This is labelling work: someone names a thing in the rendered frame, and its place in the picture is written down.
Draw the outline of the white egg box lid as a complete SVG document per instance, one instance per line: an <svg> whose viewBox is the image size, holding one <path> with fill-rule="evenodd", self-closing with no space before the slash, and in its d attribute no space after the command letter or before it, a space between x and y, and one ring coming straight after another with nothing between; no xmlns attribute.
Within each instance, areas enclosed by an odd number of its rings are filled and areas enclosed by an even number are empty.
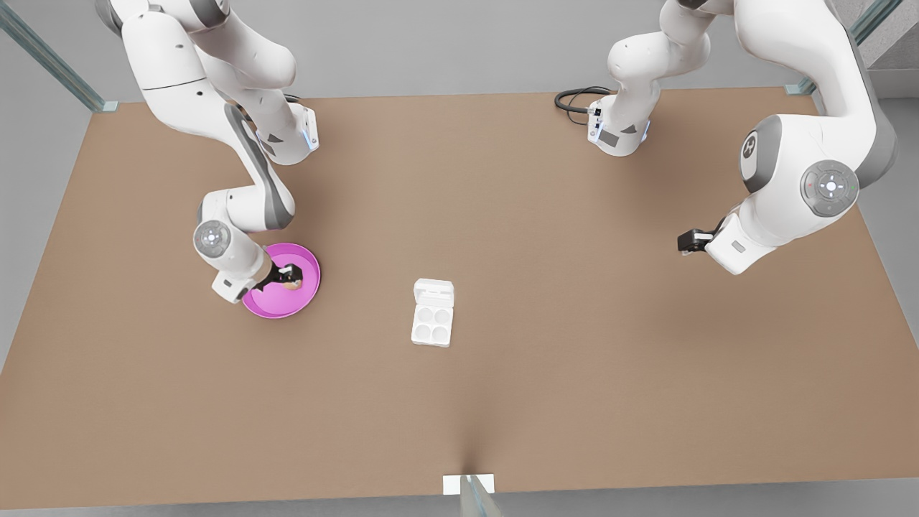
<svg viewBox="0 0 919 517"><path fill-rule="evenodd" d="M426 307L455 307L455 288L452 282L442 279L417 279L414 282L414 299Z"/></svg>

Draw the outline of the white egg box base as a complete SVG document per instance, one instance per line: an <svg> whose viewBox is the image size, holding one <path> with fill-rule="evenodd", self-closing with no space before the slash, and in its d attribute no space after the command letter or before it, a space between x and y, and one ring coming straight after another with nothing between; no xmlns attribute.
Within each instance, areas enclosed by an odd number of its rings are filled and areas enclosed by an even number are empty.
<svg viewBox="0 0 919 517"><path fill-rule="evenodd" d="M411 324L411 343L448 348L453 319L453 307L418 304Z"/></svg>

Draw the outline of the pink round plate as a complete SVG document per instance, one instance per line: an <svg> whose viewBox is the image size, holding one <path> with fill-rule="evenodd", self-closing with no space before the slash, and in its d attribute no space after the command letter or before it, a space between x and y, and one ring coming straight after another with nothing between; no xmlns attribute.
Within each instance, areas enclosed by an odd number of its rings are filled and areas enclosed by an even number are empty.
<svg viewBox="0 0 919 517"><path fill-rule="evenodd" d="M298 244L279 243L266 247L267 254L276 265L294 264L301 268L303 279L297 290L280 284L267 284L263 290L252 290L243 295L242 303L259 317L278 320L294 315L308 305L319 290L321 269L312 252Z"/></svg>

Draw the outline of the silver frame post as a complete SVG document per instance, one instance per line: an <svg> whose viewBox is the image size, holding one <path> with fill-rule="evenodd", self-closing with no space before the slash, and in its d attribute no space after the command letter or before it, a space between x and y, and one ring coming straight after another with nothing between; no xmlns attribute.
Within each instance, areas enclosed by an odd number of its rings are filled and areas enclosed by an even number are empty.
<svg viewBox="0 0 919 517"><path fill-rule="evenodd" d="M459 517L505 517L493 498L494 474L443 475L442 492L459 496Z"/></svg>
<svg viewBox="0 0 919 517"><path fill-rule="evenodd" d="M68 90L92 113L114 113L117 101L106 101L79 73L75 72L54 49L37 35L35 30L19 14L14 12L6 0L0 0L0 29L39 63L60 85Z"/></svg>
<svg viewBox="0 0 919 517"><path fill-rule="evenodd" d="M871 0L869 6L847 27L856 46L866 42L904 3L905 0ZM791 97L804 97L813 95L817 86L812 79L803 76L797 84L785 85L784 91Z"/></svg>

